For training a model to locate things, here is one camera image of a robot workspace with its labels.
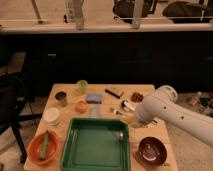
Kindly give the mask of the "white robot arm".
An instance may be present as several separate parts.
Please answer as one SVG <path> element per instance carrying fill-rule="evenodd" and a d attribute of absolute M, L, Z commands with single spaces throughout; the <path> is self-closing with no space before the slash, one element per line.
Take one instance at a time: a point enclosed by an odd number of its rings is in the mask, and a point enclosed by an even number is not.
<path fill-rule="evenodd" d="M 172 86 L 160 86 L 136 106 L 130 125 L 146 126 L 157 117 L 213 147 L 213 118 L 177 105 L 177 99 L 177 91 Z"/>

